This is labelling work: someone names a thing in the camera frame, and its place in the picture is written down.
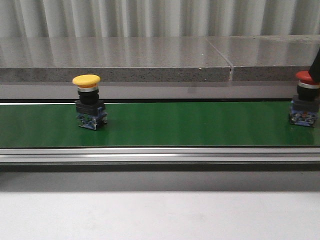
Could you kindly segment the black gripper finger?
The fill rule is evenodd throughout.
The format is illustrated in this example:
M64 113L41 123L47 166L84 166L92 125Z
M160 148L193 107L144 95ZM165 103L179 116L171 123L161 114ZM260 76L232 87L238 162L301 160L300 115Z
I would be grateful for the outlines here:
M312 65L310 66L308 73L314 82L320 82L320 49L318 50L318 53Z

